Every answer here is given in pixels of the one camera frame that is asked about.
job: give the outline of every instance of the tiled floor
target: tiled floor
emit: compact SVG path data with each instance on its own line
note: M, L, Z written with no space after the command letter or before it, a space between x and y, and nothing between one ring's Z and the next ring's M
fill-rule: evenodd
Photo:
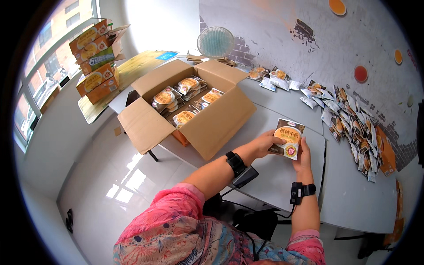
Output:
M159 162L149 154L140 155L126 134L115 136L118 126L114 117L95 136L59 200L64 216L73 209L73 237L93 265L111 264L112 247L131 220L149 206L158 191L171 188L195 170L159 146L152 149ZM262 207L261 202L237 191L224 198L254 209ZM290 225L277 225L272 240L286 245L290 229ZM360 240L333 240L336 235L357 234L321 225L327 264L365 264L366 259L356 258Z

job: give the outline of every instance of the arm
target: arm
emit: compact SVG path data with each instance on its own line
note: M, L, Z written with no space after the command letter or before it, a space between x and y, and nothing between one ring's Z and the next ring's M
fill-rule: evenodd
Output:
M311 169L311 153L306 143L306 138L301 139L301 146L297 161L293 161L296 170L296 181L303 185L313 184ZM314 229L319 232L320 218L316 195L302 198L302 203L297 205L292 215L292 235L300 230Z
M274 130L267 131L248 144L233 150L243 160L245 166L250 166L256 158L262 158L267 154L272 144L285 144L285 140L273 136ZM234 179L234 172L226 162L227 157L221 156L188 176L183 182L194 185L208 200Z

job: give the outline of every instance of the red circle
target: red circle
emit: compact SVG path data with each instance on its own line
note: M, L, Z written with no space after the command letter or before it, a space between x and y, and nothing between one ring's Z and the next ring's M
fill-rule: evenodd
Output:
M358 82L365 82L368 79L368 71L362 65L355 67L354 75Z

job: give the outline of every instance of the fan grille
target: fan grille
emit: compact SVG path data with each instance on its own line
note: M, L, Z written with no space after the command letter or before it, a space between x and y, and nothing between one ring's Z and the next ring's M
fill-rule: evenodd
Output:
M233 34L223 27L210 27L197 38L197 48L203 56L218 59L230 54L234 48Z

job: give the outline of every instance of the floral shirt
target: floral shirt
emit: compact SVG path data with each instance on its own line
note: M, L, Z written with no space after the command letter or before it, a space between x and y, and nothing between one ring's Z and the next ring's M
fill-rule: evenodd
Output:
M135 264L250 264L253 243L237 228L202 215L204 195L196 187L179 183L160 191L147 210L125 228L113 249L116 265ZM255 249L264 240L249 233ZM267 242L259 259L291 264L325 264L319 232L295 233L286 248Z

